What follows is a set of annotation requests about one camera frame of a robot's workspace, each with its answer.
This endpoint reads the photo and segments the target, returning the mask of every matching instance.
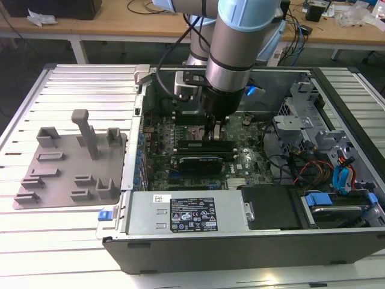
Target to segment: barcode sticker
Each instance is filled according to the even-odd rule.
[[[170,194],[154,194],[154,203],[169,203],[171,199]]]

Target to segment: white label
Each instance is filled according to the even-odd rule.
[[[154,203],[169,203],[171,199],[170,194],[154,194]]]
[[[205,226],[216,226],[216,222],[206,222]]]

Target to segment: black box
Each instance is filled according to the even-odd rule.
[[[310,1],[306,12],[306,20],[319,22],[323,12],[325,12],[326,5],[319,1]]]
[[[27,17],[28,9],[43,15],[93,20],[102,0],[2,0],[11,17]]]

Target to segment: blue tab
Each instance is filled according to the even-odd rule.
[[[350,171],[346,167],[344,167],[338,180],[337,189],[341,191],[343,195],[348,194],[348,192],[345,190],[345,186],[347,184],[349,174]]]
[[[334,168],[334,173],[333,173],[333,187],[335,189],[338,189],[338,180],[339,180],[339,172],[341,171],[341,166],[338,164]]]
[[[112,221],[112,211],[99,211],[99,215],[97,217],[97,220],[102,221]]]
[[[333,204],[328,193],[310,193],[305,196],[305,200],[309,207]]]
[[[374,193],[368,193],[368,199],[372,203],[372,205],[378,203],[378,199],[377,199],[377,197],[375,196]]]

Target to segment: floor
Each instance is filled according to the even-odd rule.
[[[24,97],[34,84],[45,63],[76,63],[67,42],[62,40],[30,40],[30,49],[23,40],[16,40],[18,49],[0,52],[0,134],[6,128]],[[119,43],[86,42],[90,63],[105,64],[156,64],[167,47],[161,43],[127,43],[127,54],[121,54]],[[305,49],[297,66],[357,67],[377,89],[385,85],[385,55],[374,55],[368,64],[361,61],[365,51],[343,51],[337,61],[332,61],[330,49]],[[165,63],[180,64],[187,59],[188,45],[180,45]]]

